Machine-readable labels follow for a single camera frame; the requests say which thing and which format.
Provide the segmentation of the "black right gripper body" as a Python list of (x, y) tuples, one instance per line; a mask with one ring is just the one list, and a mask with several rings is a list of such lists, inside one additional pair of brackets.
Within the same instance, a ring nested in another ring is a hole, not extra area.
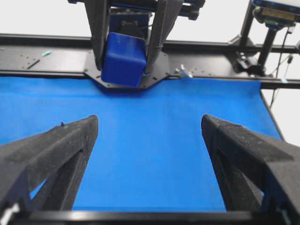
[[(149, 41), (157, 3), (158, 0), (109, 0), (110, 15), (108, 33), (116, 32)], [(179, 17), (185, 17), (188, 20), (195, 21), (199, 17), (200, 9), (204, 4), (204, 0), (183, 0), (182, 8), (177, 19)]]

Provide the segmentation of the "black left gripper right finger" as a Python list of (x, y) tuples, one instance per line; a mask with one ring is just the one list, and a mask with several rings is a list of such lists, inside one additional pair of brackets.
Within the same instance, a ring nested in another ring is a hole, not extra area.
[(300, 222), (300, 149), (204, 115), (201, 131), (228, 211), (279, 212)]

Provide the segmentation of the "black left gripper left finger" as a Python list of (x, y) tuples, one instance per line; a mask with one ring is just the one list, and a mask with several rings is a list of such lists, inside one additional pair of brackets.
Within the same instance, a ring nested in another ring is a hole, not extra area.
[(91, 115), (1, 145), (1, 224), (22, 211), (71, 210), (97, 137)]

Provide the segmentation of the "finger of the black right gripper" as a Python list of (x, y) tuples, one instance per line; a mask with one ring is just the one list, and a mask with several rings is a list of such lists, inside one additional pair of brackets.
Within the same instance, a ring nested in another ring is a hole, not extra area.
[(109, 27), (110, 6), (108, 0), (85, 0), (86, 14), (91, 31), (91, 45), (95, 64), (102, 69), (104, 46)]
[(159, 53), (171, 32), (177, 16), (182, 8), (182, 0), (159, 0), (153, 20), (150, 42), (147, 48), (147, 63), (144, 70), (146, 75), (152, 73)]

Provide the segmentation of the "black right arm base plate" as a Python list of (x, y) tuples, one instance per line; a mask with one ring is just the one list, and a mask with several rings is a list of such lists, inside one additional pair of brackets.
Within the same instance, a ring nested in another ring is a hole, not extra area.
[(96, 66), (92, 51), (87, 53), (84, 73), (101, 86), (111, 89), (147, 89), (156, 83), (170, 77), (181, 77), (185, 67), (171, 67), (171, 60), (167, 53), (160, 52), (149, 74), (144, 74), (146, 59), (144, 56), (122, 58), (111, 54), (105, 57), (103, 67)]

